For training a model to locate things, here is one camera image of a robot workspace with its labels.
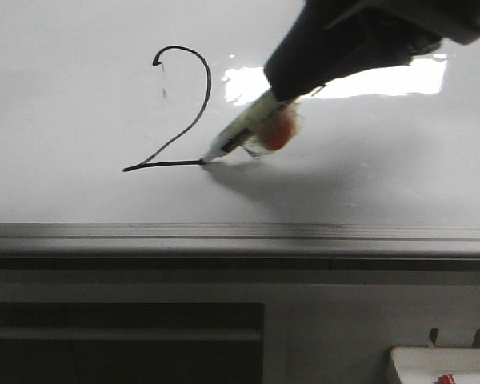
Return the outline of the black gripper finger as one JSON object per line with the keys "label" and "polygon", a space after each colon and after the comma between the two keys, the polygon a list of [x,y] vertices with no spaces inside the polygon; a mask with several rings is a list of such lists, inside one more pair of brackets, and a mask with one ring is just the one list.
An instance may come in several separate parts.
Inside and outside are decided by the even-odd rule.
{"label": "black gripper finger", "polygon": [[341,19],[344,1],[308,1],[263,71],[274,97],[295,99],[338,78],[404,66],[440,47],[442,37],[376,6]]}

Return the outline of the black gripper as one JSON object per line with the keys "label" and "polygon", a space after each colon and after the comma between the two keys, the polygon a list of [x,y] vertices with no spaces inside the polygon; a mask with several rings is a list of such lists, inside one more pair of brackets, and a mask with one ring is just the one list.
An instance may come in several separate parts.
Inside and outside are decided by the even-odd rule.
{"label": "black gripper", "polygon": [[433,45],[444,38],[469,45],[480,38],[480,1],[400,1],[399,32],[413,45]]}

